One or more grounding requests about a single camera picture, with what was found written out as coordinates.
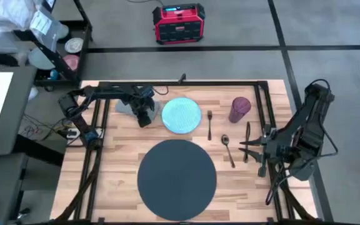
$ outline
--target silver spoon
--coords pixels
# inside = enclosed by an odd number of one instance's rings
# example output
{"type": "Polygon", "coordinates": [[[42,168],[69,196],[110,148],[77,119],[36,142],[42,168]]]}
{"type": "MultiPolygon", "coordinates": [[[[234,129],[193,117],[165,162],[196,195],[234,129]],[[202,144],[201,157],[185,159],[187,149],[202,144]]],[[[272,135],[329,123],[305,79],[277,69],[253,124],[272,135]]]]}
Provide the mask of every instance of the silver spoon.
{"type": "Polygon", "coordinates": [[[227,153],[229,153],[229,159],[230,159],[230,163],[231,163],[231,167],[232,168],[235,168],[236,165],[234,164],[234,161],[233,161],[233,157],[231,157],[231,154],[230,154],[230,150],[229,150],[229,143],[230,143],[230,139],[227,135],[223,134],[222,135],[222,143],[226,146],[227,148],[227,153]]]}

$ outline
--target fork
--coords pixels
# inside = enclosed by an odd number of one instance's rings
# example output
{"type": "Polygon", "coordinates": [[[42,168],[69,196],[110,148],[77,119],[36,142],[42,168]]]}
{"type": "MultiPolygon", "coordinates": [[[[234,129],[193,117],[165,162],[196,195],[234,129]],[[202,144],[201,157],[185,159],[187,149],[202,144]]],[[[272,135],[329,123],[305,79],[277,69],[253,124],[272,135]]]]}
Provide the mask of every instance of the fork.
{"type": "Polygon", "coordinates": [[[211,110],[207,111],[207,119],[209,120],[209,131],[208,131],[208,134],[207,134],[207,140],[210,141],[212,139],[212,134],[211,134],[212,111],[211,110]]]}

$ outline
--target black desk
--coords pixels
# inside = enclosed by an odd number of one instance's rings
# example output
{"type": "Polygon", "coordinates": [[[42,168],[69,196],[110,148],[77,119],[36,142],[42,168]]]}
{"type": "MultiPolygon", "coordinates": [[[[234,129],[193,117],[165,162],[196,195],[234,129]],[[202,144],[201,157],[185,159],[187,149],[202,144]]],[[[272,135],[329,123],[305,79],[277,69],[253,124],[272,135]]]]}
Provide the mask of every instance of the black desk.
{"type": "Polygon", "coordinates": [[[28,157],[24,153],[0,156],[0,224],[6,224],[19,209],[17,206],[21,202],[21,186],[27,163],[28,157]]]}
{"type": "Polygon", "coordinates": [[[0,68],[0,72],[14,73],[0,114],[0,156],[26,153],[30,157],[61,166],[63,154],[18,134],[36,68],[5,67],[0,68]]]}
{"type": "Polygon", "coordinates": [[[61,166],[63,154],[18,134],[36,68],[6,67],[0,72],[14,73],[0,114],[0,224],[6,224],[18,212],[29,157],[61,166]]]}

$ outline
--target small bowl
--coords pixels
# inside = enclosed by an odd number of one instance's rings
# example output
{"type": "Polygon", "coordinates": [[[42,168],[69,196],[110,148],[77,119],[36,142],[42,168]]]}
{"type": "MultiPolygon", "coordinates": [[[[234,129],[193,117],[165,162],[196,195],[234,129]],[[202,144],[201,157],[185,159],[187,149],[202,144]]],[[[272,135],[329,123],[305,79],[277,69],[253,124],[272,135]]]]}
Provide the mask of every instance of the small bowl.
{"type": "Polygon", "coordinates": [[[80,37],[74,37],[67,41],[65,44],[65,50],[68,53],[74,54],[81,51],[83,47],[83,40],[80,37]]]}
{"type": "Polygon", "coordinates": [[[50,62],[47,56],[38,47],[31,50],[29,54],[29,63],[42,70],[51,70],[55,68],[55,65],[50,62]]]}

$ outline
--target red portable power station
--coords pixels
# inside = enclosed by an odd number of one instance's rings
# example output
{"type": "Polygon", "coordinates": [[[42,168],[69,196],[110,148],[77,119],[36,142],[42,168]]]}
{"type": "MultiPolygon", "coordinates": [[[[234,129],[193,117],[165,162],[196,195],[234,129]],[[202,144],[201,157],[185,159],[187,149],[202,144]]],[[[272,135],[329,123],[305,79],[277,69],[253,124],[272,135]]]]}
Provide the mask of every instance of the red portable power station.
{"type": "Polygon", "coordinates": [[[199,3],[157,7],[152,13],[159,44],[188,43],[203,38],[205,11],[199,3]]]}

